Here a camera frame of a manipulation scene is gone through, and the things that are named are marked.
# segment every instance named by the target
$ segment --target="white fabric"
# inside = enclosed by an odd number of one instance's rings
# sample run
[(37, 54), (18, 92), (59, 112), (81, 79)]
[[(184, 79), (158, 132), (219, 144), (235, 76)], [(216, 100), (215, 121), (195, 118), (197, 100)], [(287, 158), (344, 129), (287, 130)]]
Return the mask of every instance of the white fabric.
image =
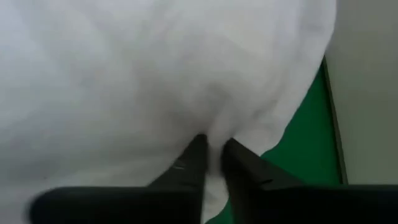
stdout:
[(63, 185), (145, 185), (199, 132), (275, 146), (333, 31), (335, 0), (0, 1), (0, 217)]

